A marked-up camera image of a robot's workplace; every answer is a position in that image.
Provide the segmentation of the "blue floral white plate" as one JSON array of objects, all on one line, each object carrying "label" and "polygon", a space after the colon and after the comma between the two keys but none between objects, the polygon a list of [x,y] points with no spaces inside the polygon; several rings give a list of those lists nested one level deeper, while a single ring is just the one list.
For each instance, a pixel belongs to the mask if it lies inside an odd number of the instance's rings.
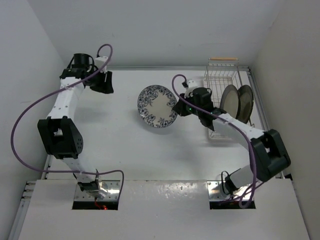
[{"label": "blue floral white plate", "polygon": [[154,128],[166,128],[174,123],[178,114],[173,111],[177,104],[174,94],[162,85],[145,87],[137,98],[137,110],[142,120]]}]

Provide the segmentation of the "grey rim cream plate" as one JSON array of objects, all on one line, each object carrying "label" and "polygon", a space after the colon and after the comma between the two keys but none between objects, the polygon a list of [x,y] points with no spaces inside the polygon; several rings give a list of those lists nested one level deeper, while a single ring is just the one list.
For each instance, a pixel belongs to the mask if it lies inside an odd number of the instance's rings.
[{"label": "grey rim cream plate", "polygon": [[235,119],[239,116],[241,110],[241,102],[239,92],[233,84],[228,85],[224,89],[219,107]]}]

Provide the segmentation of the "black checkered rim plate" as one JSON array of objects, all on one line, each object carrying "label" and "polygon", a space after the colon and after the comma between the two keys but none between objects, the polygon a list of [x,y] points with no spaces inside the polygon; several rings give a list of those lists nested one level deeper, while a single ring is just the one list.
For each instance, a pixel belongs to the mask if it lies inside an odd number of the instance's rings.
[{"label": "black checkered rim plate", "polygon": [[247,124],[254,107],[254,95],[252,88],[249,85],[243,85],[238,90],[240,100],[240,112],[238,120]]}]

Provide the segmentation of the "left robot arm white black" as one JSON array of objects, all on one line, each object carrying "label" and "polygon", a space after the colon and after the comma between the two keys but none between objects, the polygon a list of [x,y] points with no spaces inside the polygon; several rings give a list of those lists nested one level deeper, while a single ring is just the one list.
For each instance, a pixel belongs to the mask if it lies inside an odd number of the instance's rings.
[{"label": "left robot arm white black", "polygon": [[80,158],[84,140],[74,123],[78,100],[85,87],[92,91],[112,94],[112,72],[107,70],[107,56],[92,58],[85,53],[73,55],[69,65],[60,75],[60,92],[52,110],[40,119],[37,128],[46,152],[65,163],[77,180],[81,191],[101,198],[108,191],[103,186],[98,171]]}]

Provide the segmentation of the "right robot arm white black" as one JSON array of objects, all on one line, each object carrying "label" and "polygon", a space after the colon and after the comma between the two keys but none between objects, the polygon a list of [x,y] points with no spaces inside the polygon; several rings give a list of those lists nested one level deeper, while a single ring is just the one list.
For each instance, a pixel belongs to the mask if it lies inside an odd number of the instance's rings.
[{"label": "right robot arm white black", "polygon": [[197,116],[204,127],[234,140],[248,151],[249,165],[225,177],[222,185],[225,195],[231,195],[246,185],[255,189],[257,181],[267,182],[291,165],[291,159],[278,131],[251,127],[223,109],[214,107],[211,94],[206,88],[187,90],[178,98],[173,107],[178,115]]}]

